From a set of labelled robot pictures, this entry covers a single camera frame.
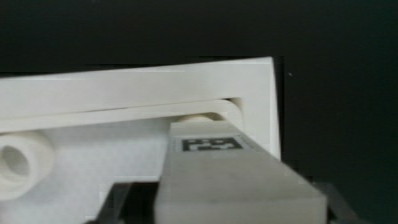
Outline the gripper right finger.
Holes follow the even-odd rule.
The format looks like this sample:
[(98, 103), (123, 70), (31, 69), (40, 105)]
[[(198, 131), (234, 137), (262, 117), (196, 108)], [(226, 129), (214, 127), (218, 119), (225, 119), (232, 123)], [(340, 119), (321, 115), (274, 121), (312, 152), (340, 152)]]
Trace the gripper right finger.
[(337, 186), (328, 182), (313, 185), (328, 196), (329, 224), (365, 224)]

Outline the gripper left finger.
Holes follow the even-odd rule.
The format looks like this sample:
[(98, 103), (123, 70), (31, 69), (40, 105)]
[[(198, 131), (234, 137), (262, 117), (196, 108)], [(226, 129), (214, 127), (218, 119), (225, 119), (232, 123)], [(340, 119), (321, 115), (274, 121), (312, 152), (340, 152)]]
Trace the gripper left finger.
[(86, 224), (155, 224), (157, 182), (113, 185), (97, 217)]

